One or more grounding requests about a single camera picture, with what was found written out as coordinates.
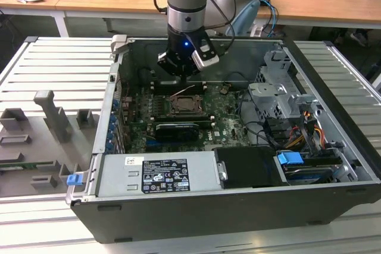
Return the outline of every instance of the power supply label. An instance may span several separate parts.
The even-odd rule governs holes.
[[[191,190],[186,159],[143,161],[142,192],[166,193]]]

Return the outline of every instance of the gray block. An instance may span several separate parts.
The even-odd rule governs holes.
[[[27,120],[24,112],[20,108],[7,108],[0,117],[0,123],[6,131],[20,131],[21,125],[19,121]]]
[[[66,181],[67,181],[67,177],[70,175],[70,171],[68,170],[67,166],[65,164],[62,164],[61,166],[61,169],[60,169],[60,173],[58,175],[58,177],[60,178],[60,180],[66,184]]]
[[[82,169],[81,169],[81,167],[80,167],[80,165],[78,163],[76,163],[75,166],[74,166],[73,173],[76,173],[76,172],[82,172]]]
[[[51,164],[40,164],[36,167],[41,172],[58,172],[61,165],[58,161],[52,161]]]
[[[24,159],[24,155],[21,152],[15,153],[0,153],[0,163],[18,163]]]
[[[35,43],[38,40],[38,36],[28,36],[25,38],[24,43]]]
[[[95,126],[94,116],[91,109],[80,109],[77,112],[79,129],[93,128]]]
[[[54,189],[57,187],[57,181],[52,175],[34,175],[30,181],[32,187],[39,189]]]
[[[6,135],[0,137],[0,145],[29,144],[32,141],[29,135]]]
[[[57,110],[54,105],[53,98],[54,92],[52,90],[40,90],[36,92],[33,101],[42,107],[42,110],[46,115],[48,125],[54,131],[58,141],[60,143],[65,143],[69,139],[66,131],[67,117],[62,108]]]

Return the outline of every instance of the blue cable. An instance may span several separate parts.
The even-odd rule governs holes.
[[[271,9],[271,12],[273,13],[273,25],[271,27],[271,30],[270,32],[268,33],[267,37],[271,37],[271,34],[272,32],[274,31],[274,28],[275,28],[275,23],[276,23],[276,13],[275,13],[275,9],[274,9],[274,6],[272,6],[272,4],[270,4],[268,1],[266,0],[260,0],[262,1],[263,3],[265,3],[270,9]]]

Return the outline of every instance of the blue clip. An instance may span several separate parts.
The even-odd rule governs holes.
[[[278,155],[281,165],[284,164],[303,164],[303,158],[299,152],[282,152]]]
[[[81,186],[83,180],[83,174],[68,175],[66,184],[68,186]]]

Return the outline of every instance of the white desk leg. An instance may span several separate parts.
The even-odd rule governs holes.
[[[381,74],[374,80],[372,85],[376,91],[378,91],[378,92],[380,91],[380,89],[381,89]]]
[[[57,25],[60,36],[70,37],[66,27],[65,13],[63,11],[54,11],[51,13],[51,16],[54,17],[55,24]]]
[[[254,25],[251,29],[250,37],[261,37],[264,26],[268,20],[266,19],[255,19]]]

